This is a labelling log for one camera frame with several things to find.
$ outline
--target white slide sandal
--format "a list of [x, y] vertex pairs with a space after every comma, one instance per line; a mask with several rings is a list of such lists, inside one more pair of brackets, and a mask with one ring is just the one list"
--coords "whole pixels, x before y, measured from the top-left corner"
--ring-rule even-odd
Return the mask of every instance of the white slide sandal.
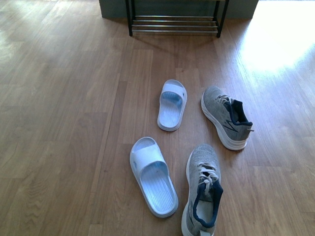
[[165, 131], [175, 131], [182, 123], [187, 91], [177, 80], [165, 82], [159, 98], [158, 126]]
[[174, 214], [178, 198], [156, 141], [139, 139], [131, 149], [130, 165], [151, 212], [160, 218]]

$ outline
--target shoe rack bar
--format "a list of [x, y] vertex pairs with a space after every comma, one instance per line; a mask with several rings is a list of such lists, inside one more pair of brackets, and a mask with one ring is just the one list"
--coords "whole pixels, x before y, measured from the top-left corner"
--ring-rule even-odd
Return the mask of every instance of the shoe rack bar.
[[[216, 0], [213, 16], [142, 16], [136, 15], [134, 0], [125, 0], [129, 35], [141, 34], [199, 34], [221, 36], [229, 0]], [[220, 2], [224, 8], [220, 22]]]

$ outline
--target sneaker shoelace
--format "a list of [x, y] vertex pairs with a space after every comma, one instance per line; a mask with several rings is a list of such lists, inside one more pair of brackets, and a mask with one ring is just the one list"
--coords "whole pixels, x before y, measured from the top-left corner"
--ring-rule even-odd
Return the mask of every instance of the sneaker shoelace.
[[218, 102], [220, 102], [221, 104], [225, 103], [225, 102], [229, 102], [232, 104], [233, 99], [230, 98], [228, 95], [219, 95], [216, 100], [218, 100]]
[[205, 194], [209, 195], [209, 191], [213, 183], [219, 179], [218, 175], [216, 174], [216, 169], [207, 162], [200, 162], [198, 167], [199, 179], [201, 179], [201, 182], [198, 185], [203, 183], [206, 184]]

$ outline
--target wooden floor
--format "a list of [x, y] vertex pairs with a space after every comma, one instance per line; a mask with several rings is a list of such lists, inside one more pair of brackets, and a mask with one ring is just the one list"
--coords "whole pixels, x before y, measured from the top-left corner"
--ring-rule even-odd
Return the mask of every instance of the wooden floor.
[[[129, 37], [97, 0], [1, 0], [0, 236], [180, 236], [185, 166], [201, 143], [221, 165], [216, 236], [314, 236], [314, 8], [259, 2], [251, 21], [226, 20], [220, 39]], [[172, 78], [188, 102], [168, 133], [157, 117]], [[202, 113], [211, 85], [244, 102], [255, 131], [243, 151], [224, 148]], [[178, 194], [166, 219], [150, 213], [129, 166], [143, 136]]]

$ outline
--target gray sneaker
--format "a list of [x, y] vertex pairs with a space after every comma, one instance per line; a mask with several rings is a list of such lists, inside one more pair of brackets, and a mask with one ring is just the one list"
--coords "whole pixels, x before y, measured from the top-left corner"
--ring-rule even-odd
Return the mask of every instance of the gray sneaker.
[[184, 236], [213, 236], [223, 189], [218, 157], [208, 144], [196, 147], [187, 162], [189, 197], [182, 217]]
[[243, 111], [243, 103], [225, 95], [218, 87], [206, 89], [201, 98], [201, 108], [215, 125], [223, 145], [230, 150], [241, 150], [246, 146], [252, 122]]

